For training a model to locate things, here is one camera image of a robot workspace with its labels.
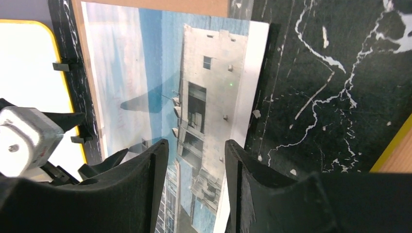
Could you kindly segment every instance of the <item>yellow edge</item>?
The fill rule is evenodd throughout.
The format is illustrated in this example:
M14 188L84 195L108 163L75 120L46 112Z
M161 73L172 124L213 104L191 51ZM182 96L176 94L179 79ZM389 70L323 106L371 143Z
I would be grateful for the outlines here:
M40 27L42 27L44 30L47 31L47 33L49 33L50 38L51 38L51 42L53 44L53 49L54 49L54 54L56 55L56 61L57 62L61 62L60 59L60 53L59 53L59 48L57 47L57 43L56 43L56 38L54 37L53 32L50 30L50 28L48 28L46 25L44 25L41 22L38 21L33 21L33 20L15 20L15 19L0 19L0 23L18 23L18 24L33 24L33 25L38 25ZM63 80L63 84L65 86L66 92L69 96L69 107L70 107L70 111L72 113L74 113L74 108L73 108L73 103L71 102L71 96L70 96L70 92L69 92L69 88L67 85L67 80L66 80L66 76L64 74L64 72L59 71L60 75L62 77ZM75 131L76 134L79 135L79 128L76 126L75 127ZM82 157L83 157L83 162L85 164L87 164L87 159L86 159L86 154L85 154L85 149L83 147L83 144L80 144L80 151L82 152Z
M402 127L399 129L398 133L389 143L388 147L383 151L382 155L376 161L375 165L371 168L370 172L378 172L383 164L388 160L391 156L392 152L394 152L395 148L400 144L409 130L412 128L412 115L408 117L408 119L403 123Z

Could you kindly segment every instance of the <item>screw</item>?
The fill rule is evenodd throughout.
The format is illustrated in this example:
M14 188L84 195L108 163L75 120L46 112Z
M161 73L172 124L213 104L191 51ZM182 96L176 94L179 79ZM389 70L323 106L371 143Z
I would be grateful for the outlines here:
M18 151L18 145L14 144L14 145L9 146L9 151L11 153Z

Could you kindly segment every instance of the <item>building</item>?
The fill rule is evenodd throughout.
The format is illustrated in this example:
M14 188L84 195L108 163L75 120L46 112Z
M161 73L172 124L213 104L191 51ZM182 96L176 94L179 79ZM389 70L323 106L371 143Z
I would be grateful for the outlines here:
M184 25L177 155L193 168L191 191L216 214L247 36Z
M168 166L157 215L155 233L175 233L179 216L179 163Z

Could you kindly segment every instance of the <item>white mechanical part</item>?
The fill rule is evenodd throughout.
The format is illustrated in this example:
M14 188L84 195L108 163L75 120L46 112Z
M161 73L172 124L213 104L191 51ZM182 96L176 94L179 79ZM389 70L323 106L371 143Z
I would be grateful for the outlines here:
M0 112L0 172L23 176L46 164L64 135L35 108L5 107Z

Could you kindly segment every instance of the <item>yellow strip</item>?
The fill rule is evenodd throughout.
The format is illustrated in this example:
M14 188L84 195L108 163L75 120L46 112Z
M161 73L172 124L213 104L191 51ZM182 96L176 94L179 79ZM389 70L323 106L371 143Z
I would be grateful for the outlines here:
M51 43L53 44L53 48L54 48L54 54L56 55L56 61L61 62L59 48L57 47L57 43L56 43L56 38L54 37L54 34L50 30L50 28L48 28L43 23L37 22L37 21L32 21L32 20L14 20L14 19L0 19L0 23L33 24L33 25L38 25L38 26L42 27L50 35ZM69 96L70 111L72 113L74 113L73 103L71 102L71 97L70 97L70 92L69 92L66 76L65 76L64 72L62 72L62 71L59 71L59 72L60 72L60 75L62 77L63 84L64 84L64 87L66 89L67 95ZM80 134L79 133L79 128L77 126L75 127L75 130L76 130L76 134L79 135ZM86 164L87 160L86 160L85 149L83 147L83 144L79 144L79 146L80 146L80 151L82 152L83 162Z
M405 123L403 123L398 133L395 135L395 137L389 143L388 147L384 150L382 155L379 157L375 165L370 170L371 172L378 172L381 169L383 164L386 162L386 160L388 160L392 152L394 152L395 148L400 144L400 142L403 140L403 138L406 136L406 134L409 132L411 128L412 128L412 115L410 115L409 118L405 121Z

